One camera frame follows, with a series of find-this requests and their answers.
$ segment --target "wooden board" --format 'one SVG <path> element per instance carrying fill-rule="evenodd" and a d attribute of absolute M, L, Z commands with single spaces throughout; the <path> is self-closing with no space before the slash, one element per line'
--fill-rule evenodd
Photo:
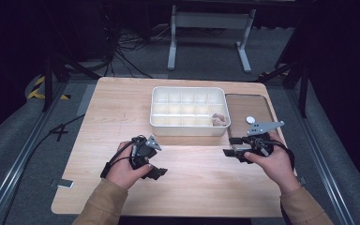
<path fill-rule="evenodd" d="M 73 188 L 57 190 L 52 203 L 54 213 L 81 213 L 118 144 L 137 135 L 152 134 L 149 116 L 156 86 L 219 87 L 226 94 L 259 95 L 267 100 L 266 106 L 261 112 L 256 107 L 250 109 L 271 114 L 277 121 L 260 83 L 101 78 L 63 174 L 63 179 L 74 181 Z M 156 139 L 162 151 L 150 161 L 169 170 L 157 181 L 136 182 L 129 190 L 123 215 L 281 217 L 278 186 L 259 166 L 224 156 L 222 149 L 229 148 L 227 132 L 222 137 Z"/>

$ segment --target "white plastic container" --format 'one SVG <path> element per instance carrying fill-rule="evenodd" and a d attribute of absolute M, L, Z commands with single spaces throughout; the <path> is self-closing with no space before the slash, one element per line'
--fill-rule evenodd
<path fill-rule="evenodd" d="M 213 126 L 213 114 L 224 115 Z M 217 87 L 156 87 L 150 123 L 157 136 L 222 136 L 231 120 L 224 91 Z"/>

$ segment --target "wire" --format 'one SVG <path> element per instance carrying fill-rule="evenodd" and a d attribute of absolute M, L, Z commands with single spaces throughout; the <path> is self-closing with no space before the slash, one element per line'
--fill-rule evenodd
<path fill-rule="evenodd" d="M 132 77 L 134 77 L 134 78 L 137 78 L 136 76 L 133 75 L 133 73 L 131 72 L 130 68 L 127 67 L 127 65 L 125 64 L 125 62 L 124 62 L 121 58 L 119 58 L 118 56 L 116 56 L 116 58 L 119 59 L 119 61 L 121 61 L 121 63 L 124 65 L 125 68 L 127 68 L 127 70 L 128 70 L 129 73 L 130 73 L 130 76 L 132 76 Z"/>
<path fill-rule="evenodd" d="M 128 61 L 122 52 L 120 52 L 120 51 L 118 51 L 118 50 L 115 50 L 115 51 L 116 51 L 119 55 L 121 55 L 121 57 L 122 57 L 123 59 L 125 59 L 129 64 L 131 64 L 134 68 L 136 68 L 136 70 L 139 71 L 142 75 L 144 75 L 144 76 L 146 76 L 146 77 L 148 77 L 148 78 L 153 79 L 152 76 L 150 76 L 150 75 L 142 72 L 142 71 L 139 70 L 136 66 L 134 66 L 130 61 Z"/>
<path fill-rule="evenodd" d="M 131 144 L 135 143 L 133 140 L 130 142 L 127 142 L 127 144 L 125 144 L 125 146 L 123 146 L 121 149 L 119 149 L 115 155 L 113 155 L 113 157 L 110 160 L 110 165 L 112 166 L 116 161 L 114 161 L 116 158 L 118 158 L 119 155 L 121 155 L 125 149 L 127 149 L 127 147 L 129 147 Z"/>
<path fill-rule="evenodd" d="M 131 44 L 131 43 L 133 43 L 133 45 L 130 47 L 124 46 L 124 44 Z M 145 41 L 143 38 L 140 38 L 137 35 L 130 32 L 122 33 L 118 41 L 119 49 L 127 52 L 133 50 L 140 50 L 143 47 L 145 47 L 147 44 L 148 44 L 147 41 Z"/>
<path fill-rule="evenodd" d="M 170 26 L 166 27 L 163 31 L 157 34 L 154 38 L 159 38 L 159 36 L 163 35 L 165 32 L 169 31 Z"/>
<path fill-rule="evenodd" d="M 103 75 L 103 77 L 105 77 L 105 76 L 107 76 L 107 71 L 108 71 L 108 67 L 110 66 L 110 64 L 107 64 L 107 66 L 106 66 L 106 70 L 104 71 L 104 75 Z"/>
<path fill-rule="evenodd" d="M 3 224 L 3 225 L 4 225 L 4 224 L 7 222 L 7 220 L 8 220 L 8 214 L 9 214 L 9 212 L 10 212 L 11 206 L 12 206 L 13 203 L 14 203 L 14 200 L 16 199 L 16 195 L 17 195 L 17 192 L 19 191 L 20 183 L 22 182 L 25 169 L 27 168 L 28 163 L 30 162 L 32 156 L 33 156 L 33 155 L 35 154 L 35 152 L 37 151 L 38 147 L 43 143 L 43 141 L 45 141 L 45 140 L 46 140 L 51 134 L 53 134 L 55 131 L 57 131 L 58 129 L 60 129 L 60 128 L 62 128 L 62 127 L 65 127 L 66 125 L 68 125 L 68 124 L 70 124 L 70 123 L 72 123 L 72 122 L 74 122 L 74 121 L 76 121 L 76 120 L 78 120 L 78 119 L 80 119 L 80 118 L 82 118 L 82 117 L 84 117 L 84 114 L 76 117 L 75 119 L 72 119 L 72 120 L 66 122 L 65 124 L 61 124 L 61 125 L 53 128 L 53 129 L 51 129 L 51 130 L 49 131 L 49 133 L 48 133 L 45 137 L 43 137 L 43 138 L 39 141 L 39 143 L 34 147 L 34 149 L 32 150 L 31 154 L 28 156 L 27 160 L 25 161 L 24 167 L 23 167 L 22 170 L 20 171 L 20 176 L 19 176 L 18 182 L 17 182 L 17 184 L 16 184 L 16 186 L 15 186 L 15 188 L 14 188 L 13 194 L 11 195 L 11 200 L 10 200 L 10 202 L 9 202 L 9 204 L 8 204 L 7 211 L 6 211 L 5 216 L 4 216 L 4 218 L 3 218 L 3 221 L 2 221 L 2 224 Z"/>
<path fill-rule="evenodd" d="M 276 145 L 276 146 L 278 146 L 278 147 L 283 148 L 283 149 L 286 150 L 286 151 L 289 151 L 289 149 L 288 149 L 283 143 L 281 143 L 281 142 L 279 142 L 279 141 L 271 140 L 270 142 L 262 142 L 262 143 L 273 144 L 273 145 Z"/>
<path fill-rule="evenodd" d="M 113 59 L 112 59 L 111 62 L 110 62 L 110 66 L 111 66 L 112 76 L 114 77 L 114 76 L 115 76 L 115 73 L 113 72 Z"/>
<path fill-rule="evenodd" d="M 113 162 L 113 163 L 111 164 L 111 167 L 112 167 L 115 163 L 117 163 L 118 161 L 123 160 L 123 159 L 128 159 L 128 158 L 145 158 L 145 157 L 146 157 L 146 156 L 120 157 L 119 159 L 117 159 L 115 162 Z"/>

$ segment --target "small object in container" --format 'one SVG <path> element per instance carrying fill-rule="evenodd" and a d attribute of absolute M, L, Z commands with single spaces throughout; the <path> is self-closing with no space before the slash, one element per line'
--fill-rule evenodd
<path fill-rule="evenodd" d="M 248 116 L 248 117 L 247 117 L 247 122 L 248 122 L 249 124 L 254 124 L 254 122 L 256 122 L 256 120 L 255 120 L 255 118 L 253 118 L 253 116 Z"/>
<path fill-rule="evenodd" d="M 215 127 L 222 127 L 227 125 L 226 118 L 224 117 L 224 115 L 219 113 L 214 113 L 212 115 L 212 122 L 213 122 L 213 126 Z"/>

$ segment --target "forearm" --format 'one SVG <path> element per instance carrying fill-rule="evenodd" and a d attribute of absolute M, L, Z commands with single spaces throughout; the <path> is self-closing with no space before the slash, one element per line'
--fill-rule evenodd
<path fill-rule="evenodd" d="M 293 173 L 291 173 L 286 178 L 281 178 L 279 181 L 277 181 L 277 184 L 282 195 L 291 193 L 302 187 Z"/>
<path fill-rule="evenodd" d="M 128 191 L 101 179 L 73 224 L 117 224 Z"/>
<path fill-rule="evenodd" d="M 332 224 L 321 206 L 303 187 L 283 194 L 282 206 L 291 223 L 294 224 Z"/>

